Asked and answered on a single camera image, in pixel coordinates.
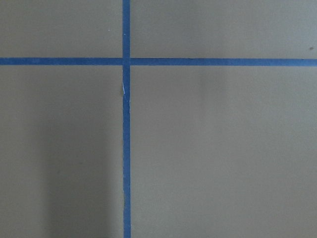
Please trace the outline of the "brown paper table cover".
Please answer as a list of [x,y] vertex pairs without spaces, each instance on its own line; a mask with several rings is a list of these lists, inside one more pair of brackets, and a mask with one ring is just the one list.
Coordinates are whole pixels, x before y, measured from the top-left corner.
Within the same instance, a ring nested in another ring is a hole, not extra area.
[[[133,0],[134,58],[315,58],[314,0]],[[0,68],[0,235],[123,237],[122,66]],[[134,238],[314,238],[317,69],[132,66]]]

